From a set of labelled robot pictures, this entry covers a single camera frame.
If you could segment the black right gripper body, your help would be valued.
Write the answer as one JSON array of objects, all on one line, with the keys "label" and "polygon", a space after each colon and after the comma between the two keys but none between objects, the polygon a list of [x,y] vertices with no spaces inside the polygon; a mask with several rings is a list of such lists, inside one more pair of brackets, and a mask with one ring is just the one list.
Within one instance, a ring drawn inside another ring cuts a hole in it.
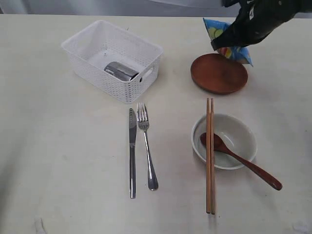
[{"label": "black right gripper body", "polygon": [[246,46],[260,43],[297,13],[312,11],[311,0],[224,0],[222,3],[225,7],[240,4],[233,23],[241,26]]}]

